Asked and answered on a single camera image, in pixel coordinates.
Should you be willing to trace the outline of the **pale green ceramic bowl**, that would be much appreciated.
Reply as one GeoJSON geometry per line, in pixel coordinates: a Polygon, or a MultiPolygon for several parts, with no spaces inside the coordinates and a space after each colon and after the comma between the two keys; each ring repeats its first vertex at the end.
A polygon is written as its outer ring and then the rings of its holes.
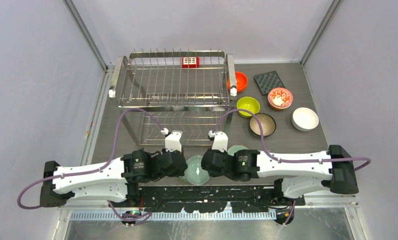
{"type": "Polygon", "coordinates": [[[227,150],[227,153],[228,153],[228,155],[234,157],[238,151],[242,151],[242,150],[248,150],[248,148],[244,145],[233,145],[227,150]]]}

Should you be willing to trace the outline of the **white plate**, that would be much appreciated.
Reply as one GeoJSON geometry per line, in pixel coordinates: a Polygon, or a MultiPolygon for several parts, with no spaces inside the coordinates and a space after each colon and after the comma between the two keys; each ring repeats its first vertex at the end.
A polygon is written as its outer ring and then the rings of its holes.
{"type": "Polygon", "coordinates": [[[202,169],[202,158],[202,155],[194,155],[186,160],[187,169],[184,171],[184,178],[195,186],[204,185],[211,179],[208,171],[202,169]]]}

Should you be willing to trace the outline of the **dark blue ceramic bowl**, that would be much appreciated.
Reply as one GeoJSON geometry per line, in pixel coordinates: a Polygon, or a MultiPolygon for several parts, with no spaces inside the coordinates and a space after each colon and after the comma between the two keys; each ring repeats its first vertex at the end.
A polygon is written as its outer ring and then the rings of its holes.
{"type": "MultiPolygon", "coordinates": [[[[276,131],[277,124],[272,116],[266,113],[258,113],[256,114],[256,117],[259,119],[264,138],[272,135],[276,131]]],[[[249,121],[249,128],[253,134],[258,137],[261,136],[260,127],[254,117],[252,117],[249,121]]]]}

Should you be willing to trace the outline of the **yellow bowl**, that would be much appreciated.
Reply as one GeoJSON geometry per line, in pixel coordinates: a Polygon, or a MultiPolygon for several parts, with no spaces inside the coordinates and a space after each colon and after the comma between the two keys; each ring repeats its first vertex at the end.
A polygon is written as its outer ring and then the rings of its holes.
{"type": "Polygon", "coordinates": [[[243,117],[243,118],[251,118],[252,115],[249,113],[257,114],[261,110],[261,105],[253,97],[250,96],[245,96],[241,97],[237,102],[236,102],[236,108],[239,109],[238,114],[243,117]]]}

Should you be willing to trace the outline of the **metal two-tier dish rack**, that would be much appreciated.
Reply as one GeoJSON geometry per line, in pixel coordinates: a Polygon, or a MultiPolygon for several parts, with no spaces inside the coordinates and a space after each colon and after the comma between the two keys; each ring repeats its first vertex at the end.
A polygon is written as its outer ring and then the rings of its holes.
{"type": "Polygon", "coordinates": [[[109,99],[127,113],[123,125],[136,146],[162,146],[160,125],[182,131],[183,146],[209,146],[209,131],[226,131],[221,116],[237,98],[234,56],[221,50],[141,51],[117,59],[109,99]],[[182,68],[182,57],[200,67],[182,68]]]}

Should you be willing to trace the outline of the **white bowl red pattern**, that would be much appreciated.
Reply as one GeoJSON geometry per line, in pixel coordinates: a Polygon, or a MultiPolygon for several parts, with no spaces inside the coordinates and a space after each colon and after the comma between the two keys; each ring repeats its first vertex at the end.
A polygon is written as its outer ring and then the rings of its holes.
{"type": "Polygon", "coordinates": [[[281,105],[282,103],[293,103],[293,94],[286,88],[276,87],[272,89],[267,95],[268,102],[273,102],[276,105],[281,105]]]}

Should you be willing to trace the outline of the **plain white bowl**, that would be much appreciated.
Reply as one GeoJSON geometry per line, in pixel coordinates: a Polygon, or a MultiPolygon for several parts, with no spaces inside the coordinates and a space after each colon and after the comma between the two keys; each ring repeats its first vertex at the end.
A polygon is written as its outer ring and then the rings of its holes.
{"type": "Polygon", "coordinates": [[[291,122],[297,130],[308,132],[319,125],[320,119],[312,109],[299,107],[292,113],[291,122]]]}

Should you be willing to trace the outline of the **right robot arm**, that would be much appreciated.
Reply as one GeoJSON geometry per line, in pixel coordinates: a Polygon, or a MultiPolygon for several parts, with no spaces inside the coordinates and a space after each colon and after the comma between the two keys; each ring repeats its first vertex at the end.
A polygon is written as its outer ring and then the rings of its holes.
{"type": "Polygon", "coordinates": [[[340,145],[327,151],[304,154],[265,153],[263,150],[241,149],[229,155],[208,149],[201,159],[201,168],[212,178],[225,176],[233,181],[279,177],[274,181],[272,198],[278,205],[328,189],[339,195],[359,192],[353,160],[344,157],[340,145]]]}

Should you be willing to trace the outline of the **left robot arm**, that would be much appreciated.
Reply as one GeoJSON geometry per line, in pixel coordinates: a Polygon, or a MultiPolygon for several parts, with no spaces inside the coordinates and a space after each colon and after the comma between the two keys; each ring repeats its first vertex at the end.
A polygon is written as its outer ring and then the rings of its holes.
{"type": "Polygon", "coordinates": [[[53,208],[80,200],[135,207],[142,199],[139,184],[181,177],[188,165],[178,150],[150,153],[140,149],[113,159],[103,170],[100,167],[100,163],[64,167],[56,161],[46,162],[39,205],[53,208]]]}

